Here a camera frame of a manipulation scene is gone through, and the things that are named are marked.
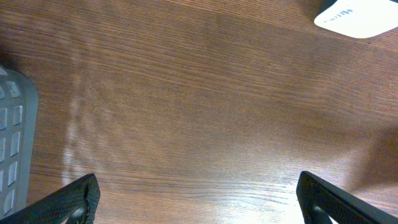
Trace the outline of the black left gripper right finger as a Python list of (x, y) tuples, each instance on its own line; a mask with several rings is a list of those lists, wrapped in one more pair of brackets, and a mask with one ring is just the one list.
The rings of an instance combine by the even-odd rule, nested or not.
[(397, 218), (309, 171), (300, 173), (296, 194), (305, 224), (397, 223)]

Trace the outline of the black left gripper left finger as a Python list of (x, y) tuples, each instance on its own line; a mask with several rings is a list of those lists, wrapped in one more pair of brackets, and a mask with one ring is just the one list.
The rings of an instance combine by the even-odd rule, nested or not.
[(75, 180), (45, 198), (1, 220), (1, 224), (93, 224), (100, 200), (94, 174)]

